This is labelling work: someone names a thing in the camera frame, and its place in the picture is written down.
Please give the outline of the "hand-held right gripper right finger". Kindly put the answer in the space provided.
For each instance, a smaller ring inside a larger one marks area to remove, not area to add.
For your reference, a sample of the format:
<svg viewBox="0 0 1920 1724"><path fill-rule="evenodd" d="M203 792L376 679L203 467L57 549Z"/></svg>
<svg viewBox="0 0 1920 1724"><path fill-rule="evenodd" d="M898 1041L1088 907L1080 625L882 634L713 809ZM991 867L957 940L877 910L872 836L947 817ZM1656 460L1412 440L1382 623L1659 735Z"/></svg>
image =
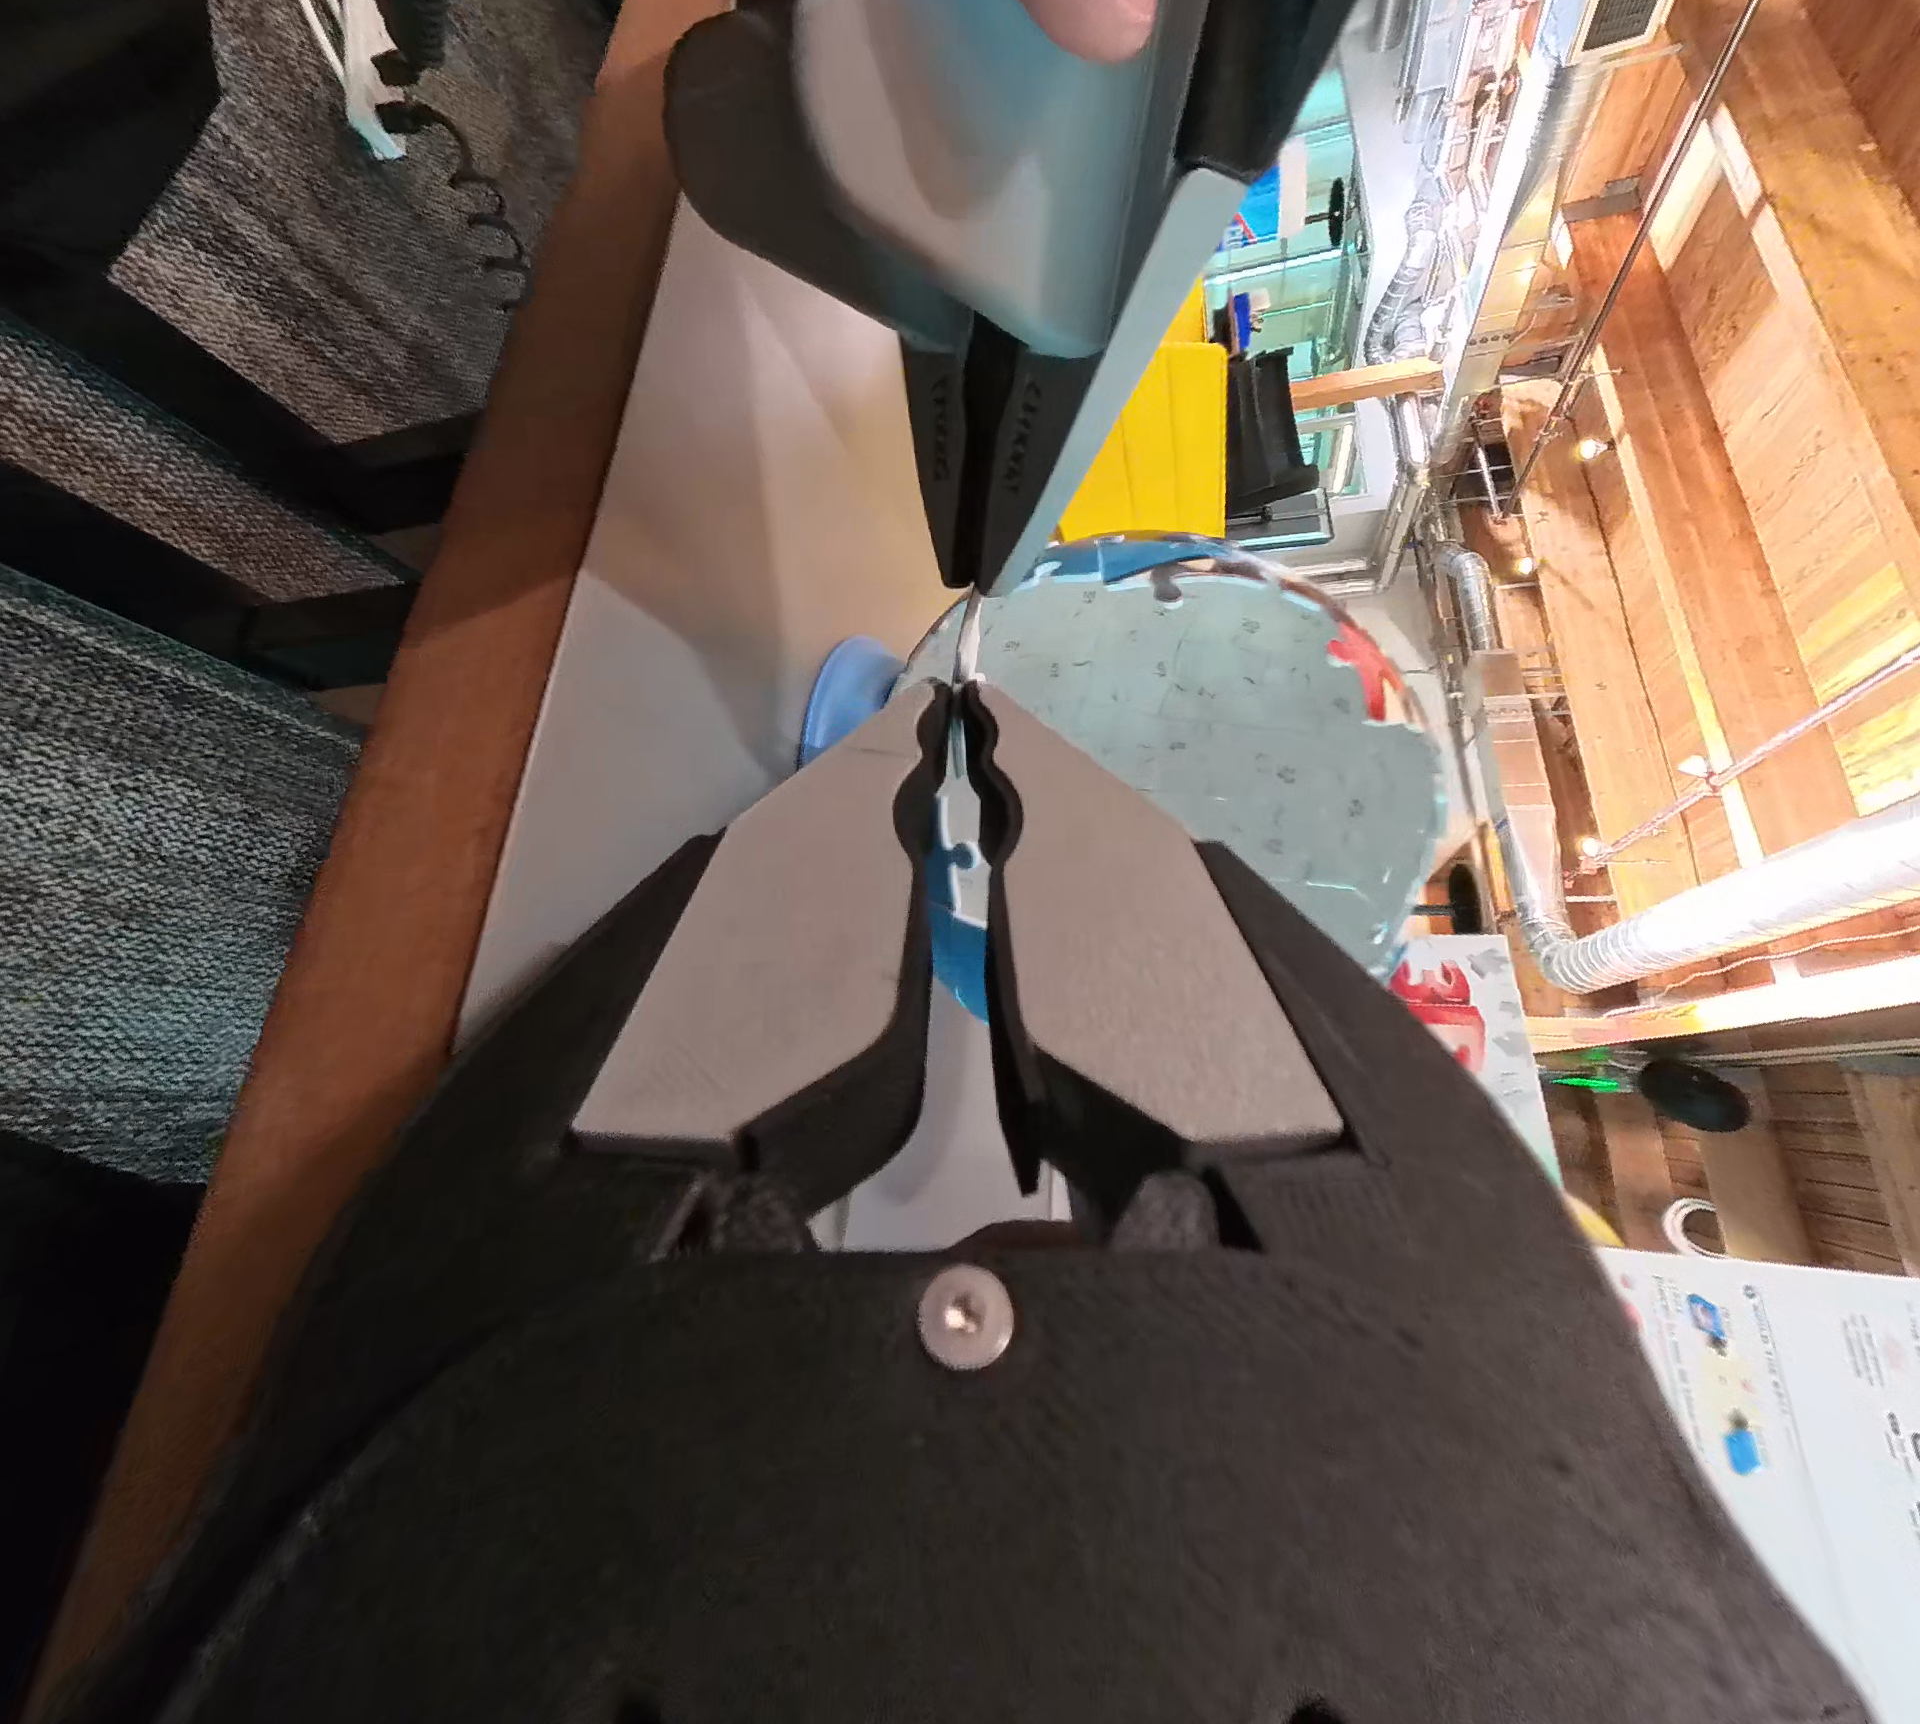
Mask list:
<svg viewBox="0 0 1920 1724"><path fill-rule="evenodd" d="M1102 1232L1145 1184L1316 1158L1346 1123L1177 819L1003 689L965 689L1003 1133Z"/></svg>

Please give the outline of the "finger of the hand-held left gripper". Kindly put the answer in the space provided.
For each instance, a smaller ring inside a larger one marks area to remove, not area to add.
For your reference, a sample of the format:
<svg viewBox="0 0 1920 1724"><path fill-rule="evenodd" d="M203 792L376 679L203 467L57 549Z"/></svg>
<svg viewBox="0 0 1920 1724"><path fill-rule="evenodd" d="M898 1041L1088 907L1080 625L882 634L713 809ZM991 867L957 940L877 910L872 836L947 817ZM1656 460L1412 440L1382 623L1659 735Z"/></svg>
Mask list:
<svg viewBox="0 0 1920 1724"><path fill-rule="evenodd" d="M926 535L943 583L976 583L978 553L967 497L968 394L967 347L949 349L900 337L910 442Z"/></svg>
<svg viewBox="0 0 1920 1724"><path fill-rule="evenodd" d="M968 589L1011 592L1040 562L1247 189L1247 178L1209 166L1185 172L1102 352L1021 354L989 449L978 549L965 577Z"/></svg>

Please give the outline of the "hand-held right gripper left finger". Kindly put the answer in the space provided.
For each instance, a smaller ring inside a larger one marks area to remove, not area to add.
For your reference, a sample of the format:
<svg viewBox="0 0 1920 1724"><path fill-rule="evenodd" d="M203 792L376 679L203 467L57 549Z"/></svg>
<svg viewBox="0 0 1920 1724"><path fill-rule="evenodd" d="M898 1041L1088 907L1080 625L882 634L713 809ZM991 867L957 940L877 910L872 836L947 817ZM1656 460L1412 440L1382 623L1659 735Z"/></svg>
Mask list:
<svg viewBox="0 0 1920 1724"><path fill-rule="evenodd" d="M950 718L949 684L914 684L721 833L575 1114L584 1146L776 1184L805 1221L900 1154Z"/></svg>

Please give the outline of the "white-backed puzzle piece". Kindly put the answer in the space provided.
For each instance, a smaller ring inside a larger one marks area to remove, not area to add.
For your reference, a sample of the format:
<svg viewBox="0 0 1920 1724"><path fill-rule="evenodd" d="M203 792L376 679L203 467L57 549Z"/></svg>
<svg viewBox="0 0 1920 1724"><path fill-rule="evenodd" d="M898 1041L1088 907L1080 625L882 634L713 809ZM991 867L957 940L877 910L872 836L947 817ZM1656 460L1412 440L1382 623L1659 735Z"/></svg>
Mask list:
<svg viewBox="0 0 1920 1724"><path fill-rule="evenodd" d="M973 587L962 605L954 644L947 736L949 783L954 786L971 783L968 709L973 704L973 692L980 680L985 605L985 592L978 587Z"/></svg>

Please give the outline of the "blue puzzle ball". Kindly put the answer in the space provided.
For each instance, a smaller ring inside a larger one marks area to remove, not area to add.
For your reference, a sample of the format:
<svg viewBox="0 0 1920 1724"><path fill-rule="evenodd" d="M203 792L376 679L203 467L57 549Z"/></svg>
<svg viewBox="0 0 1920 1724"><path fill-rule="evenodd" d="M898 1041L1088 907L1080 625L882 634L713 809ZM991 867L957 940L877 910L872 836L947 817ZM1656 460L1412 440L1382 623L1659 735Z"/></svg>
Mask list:
<svg viewBox="0 0 1920 1724"><path fill-rule="evenodd" d="M1337 598L1242 544L1092 536L986 598L973 636L978 680L1390 981L1442 842L1445 766Z"/></svg>

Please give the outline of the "blue ball stand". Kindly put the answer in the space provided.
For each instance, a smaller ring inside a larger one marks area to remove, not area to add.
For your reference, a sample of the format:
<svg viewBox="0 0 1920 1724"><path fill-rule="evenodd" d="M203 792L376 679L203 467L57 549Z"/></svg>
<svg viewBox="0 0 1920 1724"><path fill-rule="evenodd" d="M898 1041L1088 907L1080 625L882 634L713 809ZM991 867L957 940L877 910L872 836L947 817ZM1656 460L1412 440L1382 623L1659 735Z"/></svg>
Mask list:
<svg viewBox="0 0 1920 1724"><path fill-rule="evenodd" d="M802 714L796 766L805 770L880 714L904 660L869 634L841 640L823 660Z"/></svg>

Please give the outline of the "yellow plastic bin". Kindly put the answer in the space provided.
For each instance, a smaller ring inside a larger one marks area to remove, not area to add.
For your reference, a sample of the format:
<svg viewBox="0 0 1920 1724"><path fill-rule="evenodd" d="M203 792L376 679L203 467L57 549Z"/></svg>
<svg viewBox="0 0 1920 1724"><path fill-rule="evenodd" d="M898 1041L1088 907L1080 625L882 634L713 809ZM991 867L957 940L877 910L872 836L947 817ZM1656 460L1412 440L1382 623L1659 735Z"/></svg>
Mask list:
<svg viewBox="0 0 1920 1724"><path fill-rule="evenodd" d="M1057 543L1229 531L1231 354L1212 343L1155 352L1057 529Z"/></svg>

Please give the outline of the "black office chair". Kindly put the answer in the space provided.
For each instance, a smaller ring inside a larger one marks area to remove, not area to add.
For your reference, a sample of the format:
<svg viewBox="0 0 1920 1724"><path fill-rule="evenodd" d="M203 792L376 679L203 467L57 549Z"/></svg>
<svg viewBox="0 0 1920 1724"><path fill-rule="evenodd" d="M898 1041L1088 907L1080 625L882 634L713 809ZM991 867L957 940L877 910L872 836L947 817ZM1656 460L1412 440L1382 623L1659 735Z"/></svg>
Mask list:
<svg viewBox="0 0 1920 1724"><path fill-rule="evenodd" d="M1332 543L1326 470L1303 442L1289 350L1227 364L1227 529L1236 543L1311 551Z"/></svg>

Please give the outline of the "red printed paper sheet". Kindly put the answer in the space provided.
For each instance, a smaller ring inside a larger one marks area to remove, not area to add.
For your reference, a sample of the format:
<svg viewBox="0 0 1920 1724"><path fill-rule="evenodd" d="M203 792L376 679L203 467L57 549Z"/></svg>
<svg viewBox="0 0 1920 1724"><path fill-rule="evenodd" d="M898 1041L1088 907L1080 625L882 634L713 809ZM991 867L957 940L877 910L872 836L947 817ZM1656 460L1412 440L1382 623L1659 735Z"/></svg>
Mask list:
<svg viewBox="0 0 1920 1724"><path fill-rule="evenodd" d="M1509 940L1501 933L1412 937L1389 991L1477 1079L1555 1189L1565 1189Z"/></svg>

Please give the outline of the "black round fixture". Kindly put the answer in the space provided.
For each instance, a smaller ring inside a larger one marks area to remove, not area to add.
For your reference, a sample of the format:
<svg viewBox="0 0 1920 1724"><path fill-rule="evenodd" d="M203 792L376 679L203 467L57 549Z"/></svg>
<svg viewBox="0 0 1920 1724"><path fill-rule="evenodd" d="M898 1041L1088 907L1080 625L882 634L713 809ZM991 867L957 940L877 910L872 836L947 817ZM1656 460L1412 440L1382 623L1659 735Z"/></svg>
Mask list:
<svg viewBox="0 0 1920 1724"><path fill-rule="evenodd" d="M1635 1093L1661 1119L1708 1137L1737 1137L1756 1120L1756 1107L1740 1082L1686 1059L1649 1059L1635 1077Z"/></svg>

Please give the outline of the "white power strip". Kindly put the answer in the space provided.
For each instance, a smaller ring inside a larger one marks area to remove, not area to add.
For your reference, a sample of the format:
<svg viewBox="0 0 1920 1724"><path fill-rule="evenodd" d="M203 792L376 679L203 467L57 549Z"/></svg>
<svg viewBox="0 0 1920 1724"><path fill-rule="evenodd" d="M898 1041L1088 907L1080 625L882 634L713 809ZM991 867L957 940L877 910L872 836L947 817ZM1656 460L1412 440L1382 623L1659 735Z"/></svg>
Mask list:
<svg viewBox="0 0 1920 1724"><path fill-rule="evenodd" d="M406 159L406 145L383 120L383 110L403 103L378 62L396 51L378 0L340 0L345 108L348 127L376 162Z"/></svg>

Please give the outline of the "white insulated pipe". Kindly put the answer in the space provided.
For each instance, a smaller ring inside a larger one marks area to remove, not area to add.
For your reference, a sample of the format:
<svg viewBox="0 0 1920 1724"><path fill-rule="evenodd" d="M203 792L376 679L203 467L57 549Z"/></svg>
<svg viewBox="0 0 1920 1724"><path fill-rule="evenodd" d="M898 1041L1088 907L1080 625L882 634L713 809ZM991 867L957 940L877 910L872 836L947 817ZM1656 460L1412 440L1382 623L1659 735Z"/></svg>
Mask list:
<svg viewBox="0 0 1920 1724"><path fill-rule="evenodd" d="M1919 800L1908 798L1642 914L1574 934L1551 913L1519 929L1543 978L1593 995L1777 945L1919 897Z"/></svg>

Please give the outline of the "white instruction sheet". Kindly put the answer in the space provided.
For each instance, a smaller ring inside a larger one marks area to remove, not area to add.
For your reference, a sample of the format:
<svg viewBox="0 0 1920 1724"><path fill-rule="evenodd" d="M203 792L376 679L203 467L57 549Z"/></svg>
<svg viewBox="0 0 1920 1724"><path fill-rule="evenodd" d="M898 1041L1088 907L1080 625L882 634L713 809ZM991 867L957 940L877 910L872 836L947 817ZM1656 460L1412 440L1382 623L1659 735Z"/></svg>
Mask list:
<svg viewBox="0 0 1920 1724"><path fill-rule="evenodd" d="M1919 1718L1919 1282L1597 1248L1723 1507L1877 1720Z"/></svg>

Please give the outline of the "silver metal duct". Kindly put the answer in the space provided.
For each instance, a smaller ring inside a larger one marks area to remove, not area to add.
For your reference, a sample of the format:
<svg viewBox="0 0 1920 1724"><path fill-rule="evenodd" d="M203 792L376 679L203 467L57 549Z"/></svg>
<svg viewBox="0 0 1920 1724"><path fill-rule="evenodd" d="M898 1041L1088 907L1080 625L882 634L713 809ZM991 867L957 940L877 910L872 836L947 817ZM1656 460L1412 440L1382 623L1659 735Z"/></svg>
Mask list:
<svg viewBox="0 0 1920 1724"><path fill-rule="evenodd" d="M1559 813L1520 657L1501 646L1487 561L1441 541L1433 561L1452 590L1466 653L1466 703L1487 813L1510 910L1528 954L1555 983L1574 945Z"/></svg>

